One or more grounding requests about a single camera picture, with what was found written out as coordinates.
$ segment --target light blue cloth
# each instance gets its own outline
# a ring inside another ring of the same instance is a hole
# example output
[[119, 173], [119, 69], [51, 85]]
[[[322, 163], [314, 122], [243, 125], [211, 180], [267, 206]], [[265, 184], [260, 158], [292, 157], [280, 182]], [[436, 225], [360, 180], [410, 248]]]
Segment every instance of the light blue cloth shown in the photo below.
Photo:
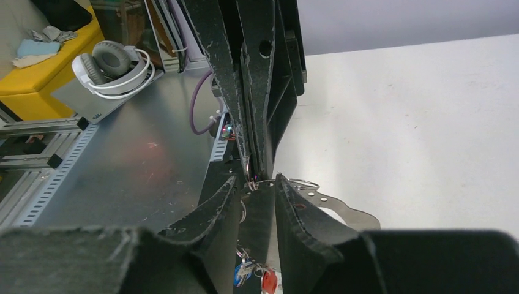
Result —
[[33, 40], [21, 41], [20, 47], [18, 47], [17, 55], [18, 58], [22, 58], [29, 55], [45, 55], [57, 53], [61, 47], [59, 42], [36, 42]]

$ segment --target keychain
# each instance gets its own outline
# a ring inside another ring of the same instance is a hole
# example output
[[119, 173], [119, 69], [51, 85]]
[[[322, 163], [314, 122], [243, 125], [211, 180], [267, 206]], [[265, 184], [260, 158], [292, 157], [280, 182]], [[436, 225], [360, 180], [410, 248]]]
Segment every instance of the keychain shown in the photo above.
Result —
[[261, 291], [265, 294], [274, 294], [277, 287], [277, 276], [271, 269], [265, 270], [261, 277]]
[[243, 286], [245, 281], [250, 278], [255, 268], [256, 265], [250, 260], [244, 260], [244, 262], [238, 265], [234, 270], [234, 286]]

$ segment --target scratched surface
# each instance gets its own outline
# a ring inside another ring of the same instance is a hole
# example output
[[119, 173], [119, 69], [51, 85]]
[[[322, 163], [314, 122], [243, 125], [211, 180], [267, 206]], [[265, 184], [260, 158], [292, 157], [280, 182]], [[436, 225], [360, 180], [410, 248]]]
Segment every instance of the scratched surface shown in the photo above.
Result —
[[[157, 232], [191, 212], [213, 142], [192, 134], [187, 119], [204, 71], [166, 74], [103, 120], [35, 225], [142, 225]], [[217, 108], [206, 83], [197, 127]]]

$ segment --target yellow cushion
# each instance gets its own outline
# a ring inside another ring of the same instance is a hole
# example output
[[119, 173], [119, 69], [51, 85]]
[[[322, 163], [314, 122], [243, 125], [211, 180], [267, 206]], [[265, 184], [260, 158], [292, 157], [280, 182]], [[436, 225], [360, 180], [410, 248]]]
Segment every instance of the yellow cushion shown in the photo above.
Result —
[[13, 69], [0, 81], [0, 96], [38, 92], [65, 66], [70, 66], [70, 62], [81, 49], [101, 34], [92, 6], [88, 11], [92, 14], [92, 21], [76, 31], [78, 36], [75, 39], [66, 41], [56, 56], [44, 62], [24, 69]]
[[[81, 51], [92, 52], [94, 46], [104, 40], [99, 33]], [[56, 100], [52, 93], [75, 78], [72, 59], [68, 64], [38, 92], [0, 96], [0, 101], [24, 121], [40, 119], [67, 118], [74, 111]]]

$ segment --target white table surface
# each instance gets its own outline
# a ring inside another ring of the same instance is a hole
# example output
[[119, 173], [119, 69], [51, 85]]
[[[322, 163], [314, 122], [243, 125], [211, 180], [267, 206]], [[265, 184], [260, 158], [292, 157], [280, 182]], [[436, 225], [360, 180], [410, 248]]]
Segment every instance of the white table surface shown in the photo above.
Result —
[[275, 172], [382, 228], [519, 237], [519, 35], [306, 57]]

